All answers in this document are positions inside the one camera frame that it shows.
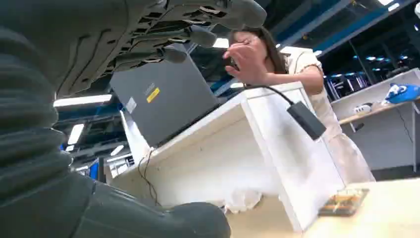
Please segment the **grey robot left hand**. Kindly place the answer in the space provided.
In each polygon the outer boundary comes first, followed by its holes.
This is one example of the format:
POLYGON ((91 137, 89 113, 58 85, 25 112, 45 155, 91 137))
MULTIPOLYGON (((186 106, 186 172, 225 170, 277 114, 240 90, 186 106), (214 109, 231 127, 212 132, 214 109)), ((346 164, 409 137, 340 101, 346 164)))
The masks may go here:
POLYGON ((0 3, 0 235, 3 238, 228 238, 206 202, 164 210, 71 169, 54 100, 163 59, 198 21, 260 27, 253 0, 3 0, 0 3))

